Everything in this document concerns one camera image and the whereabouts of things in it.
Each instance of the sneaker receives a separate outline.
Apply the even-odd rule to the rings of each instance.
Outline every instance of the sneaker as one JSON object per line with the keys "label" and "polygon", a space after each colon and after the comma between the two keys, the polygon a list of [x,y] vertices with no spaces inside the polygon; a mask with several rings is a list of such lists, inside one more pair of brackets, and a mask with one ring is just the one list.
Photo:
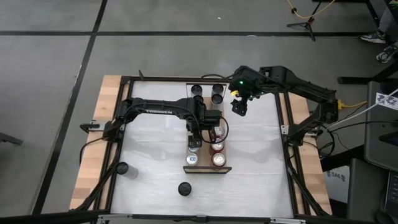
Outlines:
{"label": "sneaker", "polygon": [[397,53],[398,47],[392,44],[386,47],[381,53],[376,56],[376,59],[381,63],[387,63],[391,60],[392,56]]}
{"label": "sneaker", "polygon": [[365,34],[359,36],[361,40],[365,40],[368,42],[372,42],[375,44],[385,44],[386,43],[386,34],[383,34],[381,31],[376,30],[373,33]]}

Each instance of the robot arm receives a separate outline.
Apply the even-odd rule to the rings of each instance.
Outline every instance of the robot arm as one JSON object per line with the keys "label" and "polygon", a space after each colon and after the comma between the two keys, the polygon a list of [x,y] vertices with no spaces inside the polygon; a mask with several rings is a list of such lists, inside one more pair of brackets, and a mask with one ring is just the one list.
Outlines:
{"label": "robot arm", "polygon": [[121,102],[113,121],[105,124],[103,137],[107,141],[122,140],[123,132],[120,128],[141,113],[174,115],[187,121],[187,130],[192,133],[188,137],[190,147],[201,147],[201,132],[212,130],[220,125],[221,112],[208,110],[206,105],[193,98],[182,98],[177,101],[143,100],[128,98]]}
{"label": "robot arm", "polygon": [[338,103],[335,90],[329,90],[297,78],[283,66],[262,67],[257,72],[247,66],[240,66],[234,73],[229,90],[241,100],[234,100],[232,110],[245,116],[248,100],[267,93],[291,92],[319,103],[318,107],[300,124],[290,124],[287,130],[289,144],[301,146],[305,133],[322,125],[338,120]]}

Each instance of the can holder rack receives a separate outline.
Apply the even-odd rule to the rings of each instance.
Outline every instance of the can holder rack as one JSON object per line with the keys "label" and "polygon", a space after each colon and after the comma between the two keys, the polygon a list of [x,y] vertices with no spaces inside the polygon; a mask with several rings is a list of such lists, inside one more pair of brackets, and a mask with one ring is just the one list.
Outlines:
{"label": "can holder rack", "polygon": [[[201,85],[201,86],[212,87],[214,84],[215,83],[187,83],[187,86]],[[190,88],[187,88],[187,95],[188,95],[188,97],[194,97],[190,93]],[[203,97],[203,103],[206,104],[206,107],[212,108],[211,96],[210,95],[209,96],[202,95],[202,97]],[[223,109],[222,104],[223,104],[223,102],[221,103],[221,105],[219,107],[217,107],[217,109],[213,109],[213,110],[220,110],[223,113],[224,109]],[[224,120],[220,121],[220,126],[226,128]],[[208,131],[202,131],[202,136],[204,139],[210,139]],[[224,141],[224,148],[220,152],[225,156],[225,158],[226,158],[226,151],[227,151],[226,142],[227,142],[227,139]],[[189,153],[191,153],[191,152],[189,151],[188,146],[187,146],[186,155],[188,155]],[[198,162],[194,166],[183,166],[183,169],[184,169],[185,173],[187,173],[187,174],[226,174],[232,169],[232,167],[227,166],[228,159],[226,160],[225,165],[222,167],[218,167],[213,164],[212,158],[213,158],[214,153],[212,152],[210,143],[202,142],[202,147],[195,154],[198,156]]]}

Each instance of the yellow cable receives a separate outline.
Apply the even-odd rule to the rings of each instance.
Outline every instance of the yellow cable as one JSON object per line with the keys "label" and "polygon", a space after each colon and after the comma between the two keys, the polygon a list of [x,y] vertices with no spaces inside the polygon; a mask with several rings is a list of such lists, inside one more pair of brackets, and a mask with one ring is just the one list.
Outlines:
{"label": "yellow cable", "polygon": [[343,105],[343,107],[344,108],[354,108],[354,107],[357,107],[357,106],[362,106],[363,104],[365,104],[367,101],[364,101],[364,102],[360,102],[360,103],[357,103],[357,104],[355,104],[355,105]]}
{"label": "yellow cable", "polygon": [[[319,12],[317,12],[317,13],[315,13],[314,15],[311,15],[311,16],[300,16],[296,11],[294,11],[294,14],[296,14],[296,16],[298,16],[299,18],[308,19],[308,18],[314,17],[314,16],[318,15],[319,13],[323,12],[323,10],[327,9],[327,8],[328,8],[331,4],[333,4],[335,1],[336,1],[336,0],[333,0],[331,3],[329,3],[329,4],[328,4],[327,6],[325,6],[323,9],[321,9]],[[287,2],[289,3],[290,8],[293,9],[294,7],[293,7],[292,3],[290,2],[290,0],[287,0]]]}

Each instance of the label sticker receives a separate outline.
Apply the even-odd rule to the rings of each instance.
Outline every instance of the label sticker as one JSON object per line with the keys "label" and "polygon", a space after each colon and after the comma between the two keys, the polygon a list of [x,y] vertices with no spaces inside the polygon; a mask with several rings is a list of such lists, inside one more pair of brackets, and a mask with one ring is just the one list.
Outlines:
{"label": "label sticker", "polygon": [[385,100],[383,102],[381,102],[379,105],[385,106],[385,107],[388,107],[388,108],[391,108],[394,110],[398,110],[398,98],[393,97],[393,96],[388,96],[385,94],[381,94],[381,93],[376,93],[376,103],[382,101],[383,99],[385,99]]}

